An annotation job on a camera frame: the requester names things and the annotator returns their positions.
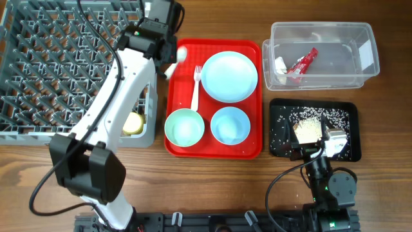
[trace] mint green bowl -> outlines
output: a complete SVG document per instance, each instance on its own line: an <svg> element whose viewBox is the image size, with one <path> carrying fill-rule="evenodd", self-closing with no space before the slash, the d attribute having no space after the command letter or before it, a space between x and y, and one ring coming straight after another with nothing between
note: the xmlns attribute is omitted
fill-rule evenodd
<svg viewBox="0 0 412 232"><path fill-rule="evenodd" d="M204 132L205 123L202 117L191 109L176 110L166 119L166 137L176 146L193 146L199 142Z"/></svg>

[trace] wooden table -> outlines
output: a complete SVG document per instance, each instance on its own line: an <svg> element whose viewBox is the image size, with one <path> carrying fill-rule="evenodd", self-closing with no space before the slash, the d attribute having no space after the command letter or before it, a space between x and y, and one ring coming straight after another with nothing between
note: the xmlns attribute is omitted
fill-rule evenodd
<svg viewBox="0 0 412 232"><path fill-rule="evenodd" d="M148 149L120 149L127 168L124 192L140 212L172 213L263 211L265 191L282 171L297 165L268 152L268 103L276 97L349 101L359 111L362 159L337 163L358 175L355 209L362 231L412 228L412 17L407 1L181 1L186 18L179 38L250 39L261 46L276 21L355 21L375 34L380 75L356 90L270 92L264 86L264 147L250 161L177 159L164 148L167 83L159 81L157 133ZM72 231L82 208L57 217L28 210L34 186L51 168L47 147L0 147L0 231ZM299 209L312 195L296 171L278 183L272 209ZM37 197L41 211L60 209L80 199L47 181Z"/></svg>

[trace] dish rack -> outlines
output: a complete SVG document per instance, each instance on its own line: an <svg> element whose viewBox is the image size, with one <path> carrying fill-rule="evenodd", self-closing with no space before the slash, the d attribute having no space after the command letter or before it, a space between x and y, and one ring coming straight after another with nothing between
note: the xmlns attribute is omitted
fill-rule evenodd
<svg viewBox="0 0 412 232"><path fill-rule="evenodd" d="M83 1L82 6L112 46L140 15L138 1ZM43 145L54 133L68 134L91 106L114 59L82 21L75 1L8 0L0 42L0 145ZM133 108L145 117L143 132L122 135L119 146L153 143L156 107L153 79Z"/></svg>

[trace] clear plastic container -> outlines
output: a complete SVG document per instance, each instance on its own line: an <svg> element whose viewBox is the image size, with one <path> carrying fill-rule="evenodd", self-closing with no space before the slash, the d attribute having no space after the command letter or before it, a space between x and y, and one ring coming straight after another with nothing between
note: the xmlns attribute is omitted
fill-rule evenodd
<svg viewBox="0 0 412 232"><path fill-rule="evenodd" d="M282 74L274 60L289 69L312 48L319 53L305 74ZM378 51L368 23L274 23L262 46L263 72L269 90L360 88L380 72ZM300 82L291 81L301 77Z"/></svg>

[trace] small robot arm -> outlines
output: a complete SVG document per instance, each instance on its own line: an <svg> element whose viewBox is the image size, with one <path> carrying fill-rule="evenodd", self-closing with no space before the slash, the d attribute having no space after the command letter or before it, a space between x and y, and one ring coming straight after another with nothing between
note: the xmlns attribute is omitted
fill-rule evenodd
<svg viewBox="0 0 412 232"><path fill-rule="evenodd" d="M117 55L120 66L113 63L108 77L96 99L68 136L55 134L50 141L53 165L64 160L55 171L57 182L86 202L94 203L101 223L116 230L130 230L134 208L125 199L122 186L126 169L116 158L118 141L129 112L140 93L156 74L164 75L159 67L176 62L179 3L173 0L154 0L149 15L138 26L129 25L118 40ZM112 99L109 95L122 77ZM103 105L110 101L94 130L86 137L73 155L70 149L87 135Z"/></svg>

